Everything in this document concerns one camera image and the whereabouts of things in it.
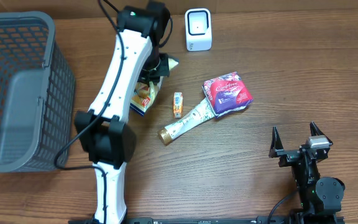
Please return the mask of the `yellow snack bag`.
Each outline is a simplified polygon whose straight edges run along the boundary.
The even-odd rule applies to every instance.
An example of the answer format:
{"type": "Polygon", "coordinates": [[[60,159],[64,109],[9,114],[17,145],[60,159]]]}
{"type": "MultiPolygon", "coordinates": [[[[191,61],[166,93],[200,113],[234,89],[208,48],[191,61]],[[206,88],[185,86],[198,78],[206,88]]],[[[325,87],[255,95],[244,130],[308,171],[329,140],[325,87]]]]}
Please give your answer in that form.
{"type": "Polygon", "coordinates": [[[141,116],[153,105],[163,83],[163,77],[158,82],[149,81],[148,83],[137,82],[134,94],[131,98],[130,108],[141,116]]]}

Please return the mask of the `purple red Carefree pack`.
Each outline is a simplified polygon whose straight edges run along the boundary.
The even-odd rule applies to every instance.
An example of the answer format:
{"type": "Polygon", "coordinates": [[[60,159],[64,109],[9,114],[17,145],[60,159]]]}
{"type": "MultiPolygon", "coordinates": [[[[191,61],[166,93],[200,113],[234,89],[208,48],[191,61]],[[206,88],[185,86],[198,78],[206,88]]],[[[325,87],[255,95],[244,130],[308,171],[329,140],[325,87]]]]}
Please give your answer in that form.
{"type": "Polygon", "coordinates": [[[237,72],[206,80],[202,89],[216,118],[246,109],[254,100],[237,72]]]}

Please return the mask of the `white tube gold cap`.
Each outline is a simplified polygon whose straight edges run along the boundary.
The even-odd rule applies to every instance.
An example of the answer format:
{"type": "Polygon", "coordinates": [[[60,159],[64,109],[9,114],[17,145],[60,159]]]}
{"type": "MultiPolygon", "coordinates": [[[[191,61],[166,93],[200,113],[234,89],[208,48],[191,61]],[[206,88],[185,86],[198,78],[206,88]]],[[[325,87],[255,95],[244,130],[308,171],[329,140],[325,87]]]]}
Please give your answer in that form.
{"type": "Polygon", "coordinates": [[[182,119],[162,128],[158,136],[164,145],[168,145],[182,134],[212,118],[214,118],[213,110],[208,99],[204,98],[182,119]]]}

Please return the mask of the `small orange box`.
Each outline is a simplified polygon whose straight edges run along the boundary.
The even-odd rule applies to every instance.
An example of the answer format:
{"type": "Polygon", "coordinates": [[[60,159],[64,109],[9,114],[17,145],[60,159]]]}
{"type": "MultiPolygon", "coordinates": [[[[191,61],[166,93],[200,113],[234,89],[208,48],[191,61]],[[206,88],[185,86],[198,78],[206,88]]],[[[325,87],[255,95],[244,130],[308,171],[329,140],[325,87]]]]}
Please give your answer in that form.
{"type": "Polygon", "coordinates": [[[173,117],[180,119],[183,113],[183,93],[175,92],[173,96],[173,117]]]}

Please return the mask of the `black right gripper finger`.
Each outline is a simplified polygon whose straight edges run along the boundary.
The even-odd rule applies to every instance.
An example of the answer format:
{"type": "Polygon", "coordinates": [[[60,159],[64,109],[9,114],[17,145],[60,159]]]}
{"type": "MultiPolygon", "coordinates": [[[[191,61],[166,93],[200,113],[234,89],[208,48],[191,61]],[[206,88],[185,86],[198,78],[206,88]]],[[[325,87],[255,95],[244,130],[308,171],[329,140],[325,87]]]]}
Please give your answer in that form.
{"type": "Polygon", "coordinates": [[[268,156],[271,158],[279,157],[283,154],[284,148],[277,130],[277,127],[272,128],[272,142],[268,156]]]}
{"type": "Polygon", "coordinates": [[[314,121],[310,123],[310,132],[312,136],[325,136],[325,138],[328,140],[329,145],[332,146],[333,142],[330,140],[316,125],[314,121]]]}

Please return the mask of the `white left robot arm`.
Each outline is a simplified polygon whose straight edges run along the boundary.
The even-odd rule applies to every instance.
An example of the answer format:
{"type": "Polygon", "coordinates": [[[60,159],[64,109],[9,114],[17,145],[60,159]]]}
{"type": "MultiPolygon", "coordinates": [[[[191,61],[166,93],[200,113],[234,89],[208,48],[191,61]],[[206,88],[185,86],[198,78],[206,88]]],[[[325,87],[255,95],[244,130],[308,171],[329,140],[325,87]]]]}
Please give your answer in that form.
{"type": "Polygon", "coordinates": [[[173,22],[162,2],[145,9],[126,6],[112,23],[116,46],[102,87],[88,112],[75,116],[76,138],[88,153],[96,174],[98,205],[90,223],[124,223],[124,177],[132,159],[136,135],[128,125],[131,100],[140,84],[153,85],[167,77],[178,62],[159,50],[173,22]]]}

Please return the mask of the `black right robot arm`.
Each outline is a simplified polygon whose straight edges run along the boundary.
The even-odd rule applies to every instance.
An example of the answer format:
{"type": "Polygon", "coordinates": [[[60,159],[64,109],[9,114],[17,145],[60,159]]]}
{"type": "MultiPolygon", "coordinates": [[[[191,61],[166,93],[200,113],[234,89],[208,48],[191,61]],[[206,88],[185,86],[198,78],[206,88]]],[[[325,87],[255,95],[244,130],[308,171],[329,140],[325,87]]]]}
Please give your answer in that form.
{"type": "Polygon", "coordinates": [[[310,123],[311,136],[297,150],[284,150],[276,128],[272,131],[269,156],[279,158],[280,167],[291,167],[300,196],[301,208],[293,209],[284,223],[333,223],[344,224],[337,216],[346,189],[344,183],[334,177],[321,177],[317,164],[328,158],[333,145],[314,122],[310,123]]]}

